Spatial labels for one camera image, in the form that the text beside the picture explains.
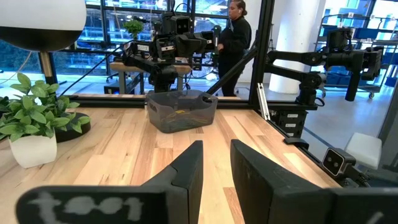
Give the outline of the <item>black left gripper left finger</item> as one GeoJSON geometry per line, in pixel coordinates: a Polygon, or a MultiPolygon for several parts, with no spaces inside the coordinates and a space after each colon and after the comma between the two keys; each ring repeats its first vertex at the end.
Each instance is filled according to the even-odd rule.
{"type": "Polygon", "coordinates": [[[18,224],[197,224],[203,143],[195,141],[140,186],[49,185],[21,195],[18,224]]]}

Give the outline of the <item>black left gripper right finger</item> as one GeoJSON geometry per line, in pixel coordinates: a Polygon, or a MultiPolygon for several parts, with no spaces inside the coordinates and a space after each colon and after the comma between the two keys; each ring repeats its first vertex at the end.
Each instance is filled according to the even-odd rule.
{"type": "Polygon", "coordinates": [[[231,170],[245,224],[398,224],[398,188],[321,188],[238,139],[231,170]]]}

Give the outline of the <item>translucent grey plastic bin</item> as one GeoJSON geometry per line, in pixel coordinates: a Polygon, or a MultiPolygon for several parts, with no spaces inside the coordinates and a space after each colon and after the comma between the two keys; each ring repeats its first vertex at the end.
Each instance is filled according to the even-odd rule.
{"type": "Polygon", "coordinates": [[[146,96],[150,122],[163,133],[176,133],[213,123],[218,98],[200,90],[150,93],[146,96]]]}

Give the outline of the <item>person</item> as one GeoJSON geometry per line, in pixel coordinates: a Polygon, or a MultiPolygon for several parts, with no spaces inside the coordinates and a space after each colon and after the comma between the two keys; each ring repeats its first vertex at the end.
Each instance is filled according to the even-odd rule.
{"type": "Polygon", "coordinates": [[[218,41],[218,75],[223,78],[245,55],[251,45],[252,29],[245,19],[244,0],[232,0],[229,5],[229,24],[218,41]]]}

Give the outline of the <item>small green plant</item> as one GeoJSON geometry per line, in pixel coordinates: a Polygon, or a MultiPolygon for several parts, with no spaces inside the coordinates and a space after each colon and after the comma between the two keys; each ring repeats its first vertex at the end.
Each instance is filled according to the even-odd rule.
{"type": "Polygon", "coordinates": [[[132,35],[134,40],[137,40],[138,34],[144,30],[144,23],[138,20],[131,20],[125,22],[123,27],[132,35]]]}

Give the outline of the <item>wooden neighbouring table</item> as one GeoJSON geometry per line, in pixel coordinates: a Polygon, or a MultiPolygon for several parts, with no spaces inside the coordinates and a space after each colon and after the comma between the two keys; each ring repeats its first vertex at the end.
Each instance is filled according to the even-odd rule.
{"type": "MultiPolygon", "coordinates": [[[[127,67],[122,62],[112,62],[109,64],[110,69],[118,73],[119,78],[119,94],[135,94],[136,86],[139,86],[138,95],[144,95],[144,74],[145,71],[137,67],[127,67]],[[127,84],[126,75],[129,72],[138,72],[139,74],[132,78],[130,84],[127,84]]],[[[175,65],[178,72],[177,77],[177,90],[183,90],[183,79],[185,75],[189,74],[192,69],[188,65],[175,65]]]]}

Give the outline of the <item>black control box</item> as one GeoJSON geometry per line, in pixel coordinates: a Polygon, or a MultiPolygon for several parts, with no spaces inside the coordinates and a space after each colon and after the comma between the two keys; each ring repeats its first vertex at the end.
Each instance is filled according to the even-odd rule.
{"type": "Polygon", "coordinates": [[[304,128],[305,120],[308,112],[304,110],[298,111],[272,111],[270,118],[276,125],[284,130],[289,136],[300,138],[304,128]]]}

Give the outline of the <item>white stool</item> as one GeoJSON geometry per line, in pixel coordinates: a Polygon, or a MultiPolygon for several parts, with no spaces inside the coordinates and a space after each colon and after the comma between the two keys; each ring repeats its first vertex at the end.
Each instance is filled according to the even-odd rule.
{"type": "Polygon", "coordinates": [[[382,141],[374,136],[354,133],[345,151],[352,155],[360,165],[377,170],[381,159],[382,141]]]}

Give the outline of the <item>white round column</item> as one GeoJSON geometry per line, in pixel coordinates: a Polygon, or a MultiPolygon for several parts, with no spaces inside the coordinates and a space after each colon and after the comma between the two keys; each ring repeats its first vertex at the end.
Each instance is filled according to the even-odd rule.
{"type": "MultiPolygon", "coordinates": [[[[276,51],[308,52],[312,27],[315,23],[320,0],[276,0],[281,5],[281,18],[276,51]]],[[[305,65],[300,62],[276,60],[274,65],[304,72],[305,65]]],[[[299,82],[272,74],[269,89],[277,93],[296,94],[299,82]]]]}

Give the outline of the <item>white globe lamp black base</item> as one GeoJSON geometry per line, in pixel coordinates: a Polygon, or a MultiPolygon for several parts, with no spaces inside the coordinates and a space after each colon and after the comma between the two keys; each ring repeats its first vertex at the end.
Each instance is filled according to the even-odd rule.
{"type": "MultiPolygon", "coordinates": [[[[0,0],[0,40],[30,52],[44,54],[71,46],[85,23],[85,0],[0,0]]],[[[56,131],[57,142],[82,134],[56,131]]]]}

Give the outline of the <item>green plant in white pot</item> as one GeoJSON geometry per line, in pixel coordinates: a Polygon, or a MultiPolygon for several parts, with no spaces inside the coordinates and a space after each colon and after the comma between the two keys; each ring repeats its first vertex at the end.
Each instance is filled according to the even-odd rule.
{"type": "Polygon", "coordinates": [[[59,84],[42,80],[32,83],[23,73],[11,88],[21,92],[16,99],[0,97],[0,139],[9,140],[17,163],[27,169],[53,162],[57,155],[56,131],[82,134],[90,124],[87,115],[79,116],[67,109],[79,107],[66,96],[57,96],[59,84]]]}

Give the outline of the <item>metal cart with blue bins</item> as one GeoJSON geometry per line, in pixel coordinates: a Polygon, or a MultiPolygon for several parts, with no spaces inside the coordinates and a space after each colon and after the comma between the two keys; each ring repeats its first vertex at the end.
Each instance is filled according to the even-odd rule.
{"type": "Polygon", "coordinates": [[[314,49],[326,46],[328,33],[342,27],[352,30],[355,49],[384,48],[379,75],[370,81],[361,80],[358,91],[368,92],[368,97],[372,99],[384,85],[394,86],[398,77],[398,20],[395,17],[364,16],[352,12],[323,16],[313,43],[314,49]]]}

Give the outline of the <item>silver aluminium bracket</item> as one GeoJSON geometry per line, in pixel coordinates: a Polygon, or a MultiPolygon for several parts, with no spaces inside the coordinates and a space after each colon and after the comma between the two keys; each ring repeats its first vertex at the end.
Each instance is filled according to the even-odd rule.
{"type": "Polygon", "coordinates": [[[269,108],[267,105],[267,100],[266,100],[263,83],[257,84],[257,96],[259,98],[259,105],[260,105],[260,109],[261,109],[262,118],[264,120],[270,120],[271,117],[270,117],[270,112],[269,112],[269,108]]]}

